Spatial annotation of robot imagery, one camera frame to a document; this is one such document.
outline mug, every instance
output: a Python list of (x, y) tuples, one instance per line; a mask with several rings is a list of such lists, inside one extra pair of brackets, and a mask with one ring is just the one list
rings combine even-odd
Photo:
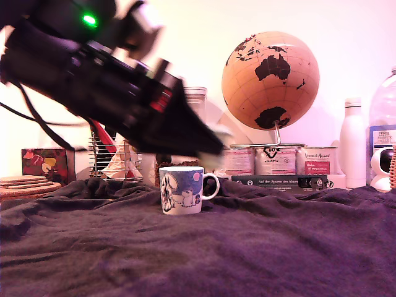
[[(204, 179), (211, 177), (216, 181), (216, 191), (203, 196)], [(167, 215), (189, 215), (199, 213), (202, 200), (215, 197), (220, 183), (213, 173), (205, 173), (200, 166), (171, 166), (160, 168), (161, 205)]]

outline robotic arm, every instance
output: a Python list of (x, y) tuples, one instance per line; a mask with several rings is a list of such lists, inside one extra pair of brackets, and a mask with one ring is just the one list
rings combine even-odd
[[(98, 121), (140, 152), (199, 157), (219, 155), (223, 144), (190, 109), (181, 79), (139, 62), (161, 24), (144, 1), (114, 18), (114, 0), (0, 0), (0, 30), (14, 27), (0, 60), (0, 80), (27, 85), (89, 123)], [(115, 48), (138, 60), (132, 68)], [(25, 101), (40, 126), (54, 132)]]

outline green led light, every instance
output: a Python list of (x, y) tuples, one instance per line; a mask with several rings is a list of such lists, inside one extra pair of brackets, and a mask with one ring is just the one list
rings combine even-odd
[(95, 20), (94, 17), (92, 17), (91, 15), (84, 15), (84, 17), (82, 18), (82, 20), (91, 27), (96, 27), (97, 26), (97, 20)]

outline cork coaster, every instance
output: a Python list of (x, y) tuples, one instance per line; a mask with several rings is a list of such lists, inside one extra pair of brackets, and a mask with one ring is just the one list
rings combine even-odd
[(47, 179), (41, 179), (39, 181), (9, 181), (6, 183), (0, 183), (0, 187), (8, 187), (8, 186), (18, 186), (20, 184), (38, 184), (38, 183), (47, 183)]
[(48, 181), (45, 176), (37, 175), (22, 175), (22, 176), (8, 176), (0, 178), (0, 186), (16, 186), (18, 184), (39, 183), (40, 181)]
[(3, 197), (1, 196), (1, 201), (6, 200), (17, 200), (17, 199), (38, 199), (42, 198), (48, 193), (41, 193), (41, 194), (32, 194), (32, 195), (22, 195), (22, 196), (10, 196), (10, 197)]
[(47, 181), (44, 183), (37, 183), (37, 184), (18, 184), (16, 186), (1, 186), (1, 187), (5, 187), (7, 189), (30, 189), (32, 187), (49, 186), (51, 184), (53, 184), (52, 181)]
[(42, 193), (49, 193), (53, 192), (56, 189), (59, 189), (61, 184), (53, 183), (49, 186), (40, 186), (40, 187), (32, 187), (28, 189), (7, 189), (7, 188), (0, 188), (0, 197), (14, 197), (14, 196), (26, 196), (32, 194), (42, 194)]

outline black cable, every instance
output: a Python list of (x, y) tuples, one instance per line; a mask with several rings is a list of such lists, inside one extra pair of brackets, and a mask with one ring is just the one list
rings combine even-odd
[[(10, 111), (11, 113), (16, 114), (17, 116), (20, 116), (24, 119), (28, 119), (29, 121), (33, 121), (37, 123), (36, 119), (33, 119), (29, 116), (27, 116), (26, 114), (20, 113), (19, 111), (11, 108), (10, 106), (5, 105), (4, 103), (0, 102), (0, 106), (4, 107), (6, 110)], [(86, 123), (78, 123), (78, 124), (62, 124), (62, 123), (52, 123), (52, 122), (46, 122), (44, 121), (44, 123), (46, 123), (47, 125), (53, 125), (53, 126), (64, 126), (64, 127), (84, 127), (87, 124)]]
[(55, 141), (58, 145), (63, 147), (66, 150), (71, 150), (73, 152), (86, 152), (86, 148), (74, 148), (72, 147), (67, 141), (65, 141), (62, 137), (57, 135), (50, 127), (47, 126), (47, 124), (44, 122), (43, 118), (38, 114), (34, 106), (32, 105), (32, 102), (30, 102), (28, 95), (26, 94), (25, 89), (23, 86), (20, 84), (18, 80), (14, 79), (9, 79), (9, 82), (11, 82), (13, 85), (15, 85), (17, 88), (20, 89), (22, 92), (22, 95), (24, 96), (26, 105), (31, 112), (32, 116), (36, 119), (37, 123), (40, 125), (40, 127), (47, 133), (48, 136), (51, 137), (53, 141)]

